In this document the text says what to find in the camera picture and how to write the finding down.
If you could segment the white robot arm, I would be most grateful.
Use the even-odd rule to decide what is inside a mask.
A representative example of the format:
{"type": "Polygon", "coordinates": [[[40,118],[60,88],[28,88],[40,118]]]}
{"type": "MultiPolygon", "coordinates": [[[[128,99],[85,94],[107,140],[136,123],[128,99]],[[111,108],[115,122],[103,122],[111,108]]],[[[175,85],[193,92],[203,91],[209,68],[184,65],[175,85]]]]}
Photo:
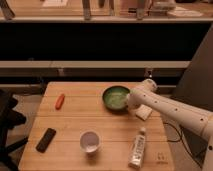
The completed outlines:
{"type": "Polygon", "coordinates": [[[202,171],[213,171],[213,112],[156,94],[157,84],[145,79],[133,87],[126,97],[130,110],[146,105],[170,117],[208,142],[202,171]]]}

